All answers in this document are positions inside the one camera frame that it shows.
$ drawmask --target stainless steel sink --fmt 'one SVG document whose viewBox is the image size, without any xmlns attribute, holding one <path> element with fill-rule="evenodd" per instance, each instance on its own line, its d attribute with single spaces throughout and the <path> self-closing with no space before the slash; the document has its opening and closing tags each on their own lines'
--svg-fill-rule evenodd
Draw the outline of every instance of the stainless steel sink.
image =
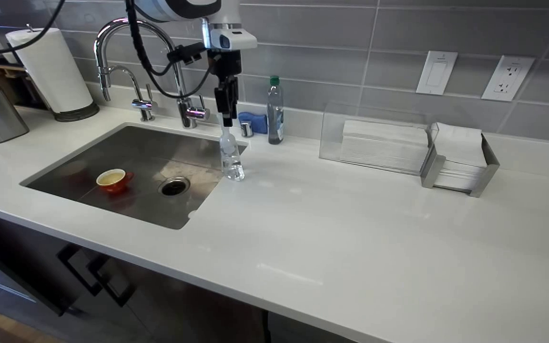
<svg viewBox="0 0 549 343">
<path fill-rule="evenodd" d="M 218 141 L 123 126 L 24 185 L 155 225 L 184 229 L 191 212 L 201 208 L 222 179 L 220 164 Z M 113 168 L 128 172 L 126 192 L 106 194 L 98 189 L 96 177 Z"/>
</svg>

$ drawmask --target electrical outlet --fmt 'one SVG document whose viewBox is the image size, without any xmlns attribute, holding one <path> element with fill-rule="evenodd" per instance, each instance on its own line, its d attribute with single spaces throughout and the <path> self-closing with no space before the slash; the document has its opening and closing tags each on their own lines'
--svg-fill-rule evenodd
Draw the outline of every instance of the electrical outlet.
<svg viewBox="0 0 549 343">
<path fill-rule="evenodd" d="M 483 93 L 483 99 L 513 101 L 533 63 L 534 59 L 531 57 L 502 55 L 496 72 Z"/>
</svg>

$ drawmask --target small cup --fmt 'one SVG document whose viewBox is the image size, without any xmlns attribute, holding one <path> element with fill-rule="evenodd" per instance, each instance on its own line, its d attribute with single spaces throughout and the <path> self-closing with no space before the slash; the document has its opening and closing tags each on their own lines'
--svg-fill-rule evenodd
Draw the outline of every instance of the small cup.
<svg viewBox="0 0 549 343">
<path fill-rule="evenodd" d="M 128 173 L 121 168 L 107 170 L 98 177 L 98 187 L 107 194 L 119 194 L 128 189 Z"/>
</svg>

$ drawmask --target cable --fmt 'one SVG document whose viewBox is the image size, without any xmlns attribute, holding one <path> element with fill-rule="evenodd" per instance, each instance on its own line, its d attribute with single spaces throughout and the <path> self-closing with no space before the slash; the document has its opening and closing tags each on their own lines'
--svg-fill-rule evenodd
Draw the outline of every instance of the cable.
<svg viewBox="0 0 549 343">
<path fill-rule="evenodd" d="M 54 10 L 52 17 L 48 19 L 46 27 L 43 29 L 43 32 L 39 32 L 33 40 L 22 44 L 22 46 L 14 46 L 14 48 L 4 48 L 0 50 L 0 53 L 12 53 L 12 51 L 20 51 L 25 50 L 33 44 L 37 44 L 39 40 L 43 40 L 43 36 L 46 36 L 46 32 L 50 30 L 50 27 L 54 25 L 54 21 L 60 17 L 62 10 L 64 10 L 65 0 L 60 0 L 58 8 Z"/>
<path fill-rule="evenodd" d="M 128 13 L 128 25 L 130 25 L 130 36 L 134 40 L 134 46 L 136 46 L 136 51 L 138 51 L 138 59 L 142 63 L 142 67 L 146 69 L 149 80 L 155 84 L 155 88 L 165 95 L 165 97 L 172 97 L 172 99 L 186 99 L 189 95 L 195 95 L 207 82 L 207 78 L 210 76 L 212 72 L 212 65 L 208 67 L 208 71 L 205 72 L 203 80 L 199 82 L 199 86 L 189 91 L 189 93 L 182 93 L 176 95 L 176 93 L 168 93 L 155 76 L 165 76 L 172 67 L 174 63 L 168 63 L 165 71 L 155 71 L 153 63 L 149 61 L 149 55 L 146 51 L 146 46 L 144 46 L 144 38 L 142 38 L 142 32 L 140 32 L 140 25 L 138 25 L 138 11 L 136 11 L 136 0 L 125 0 L 126 4 L 126 13 Z"/>
</svg>

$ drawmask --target tile backsplash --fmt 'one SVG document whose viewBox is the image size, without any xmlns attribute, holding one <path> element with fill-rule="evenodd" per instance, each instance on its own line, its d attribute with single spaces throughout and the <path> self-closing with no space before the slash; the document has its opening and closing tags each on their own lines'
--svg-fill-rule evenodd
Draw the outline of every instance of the tile backsplash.
<svg viewBox="0 0 549 343">
<path fill-rule="evenodd" d="M 287 103 L 323 111 L 327 101 L 424 112 L 430 120 L 549 139 L 549 0 L 241 0 L 245 27 L 260 50 L 245 51 L 245 101 L 264 103 L 269 74 L 281 74 Z M 45 25 L 58 0 L 0 0 L 0 30 Z M 123 0 L 69 0 L 58 21 L 86 80 L 96 80 L 96 30 L 123 17 Z M 167 23 L 176 42 L 201 38 L 201 23 Z M 165 63 L 157 38 L 147 38 Z M 416 93 L 430 50 L 458 51 L 445 95 Z M 128 32 L 111 61 L 142 74 Z M 512 103 L 481 99 L 502 55 L 534 57 Z M 187 71 L 189 84 L 205 63 Z M 212 95 L 214 80 L 203 90 Z"/>
</svg>

